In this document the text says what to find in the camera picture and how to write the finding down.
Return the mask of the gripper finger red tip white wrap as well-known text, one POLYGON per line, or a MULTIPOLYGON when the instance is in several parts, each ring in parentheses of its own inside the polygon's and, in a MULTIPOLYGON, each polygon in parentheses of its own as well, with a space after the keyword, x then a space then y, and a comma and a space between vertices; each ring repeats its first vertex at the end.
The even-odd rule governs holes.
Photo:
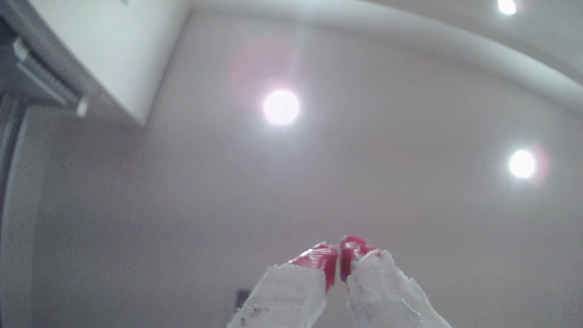
POLYGON ((336 278, 338 247, 319 243, 270 267, 227 327, 312 327, 336 278))
POLYGON ((357 327, 451 327, 419 284, 396 266, 390 252, 364 239, 341 240, 340 278, 357 327))

